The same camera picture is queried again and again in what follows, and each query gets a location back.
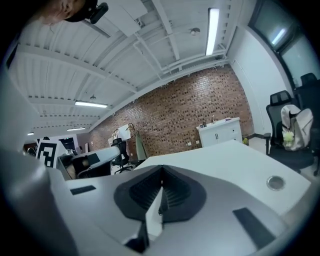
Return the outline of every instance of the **desk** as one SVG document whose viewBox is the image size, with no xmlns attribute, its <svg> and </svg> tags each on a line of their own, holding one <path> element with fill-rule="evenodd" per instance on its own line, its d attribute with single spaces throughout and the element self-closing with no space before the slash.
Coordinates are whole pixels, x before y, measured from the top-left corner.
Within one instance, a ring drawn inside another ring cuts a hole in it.
<svg viewBox="0 0 320 256">
<path fill-rule="evenodd" d="M 310 182 L 282 163 L 236 141 L 190 151 L 149 157 L 135 170 L 153 165 L 171 165 L 231 182 L 278 215 L 286 214 L 305 194 Z M 271 176 L 280 176 L 280 191 L 267 187 Z"/>
</svg>

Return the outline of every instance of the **ceiling light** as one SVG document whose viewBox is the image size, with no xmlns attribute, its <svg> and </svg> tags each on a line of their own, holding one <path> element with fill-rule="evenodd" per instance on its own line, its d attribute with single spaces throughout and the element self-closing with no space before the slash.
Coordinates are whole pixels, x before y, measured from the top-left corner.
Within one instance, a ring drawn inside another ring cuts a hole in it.
<svg viewBox="0 0 320 256">
<path fill-rule="evenodd" d="M 273 39 L 272 44 L 276 45 L 280 39 L 284 36 L 284 34 L 286 33 L 286 29 L 283 28 L 280 30 L 280 32 L 276 35 L 276 37 Z"/>
<path fill-rule="evenodd" d="M 77 106 L 86 106 L 86 107 L 97 107 L 97 108 L 106 108 L 108 105 L 106 104 L 98 104 L 98 103 L 92 103 L 92 102 L 86 102 L 86 101 L 80 101 L 77 100 L 75 103 Z"/>
<path fill-rule="evenodd" d="M 86 128 L 73 128 L 73 129 L 67 129 L 67 131 L 68 132 L 70 132 L 70 131 L 78 131 L 78 130 L 84 130 L 84 129 L 86 129 Z"/>
<path fill-rule="evenodd" d="M 212 55 L 214 53 L 215 41 L 218 30 L 219 9 L 209 9 L 209 29 L 208 29 L 208 41 L 206 43 L 205 55 Z"/>
</svg>

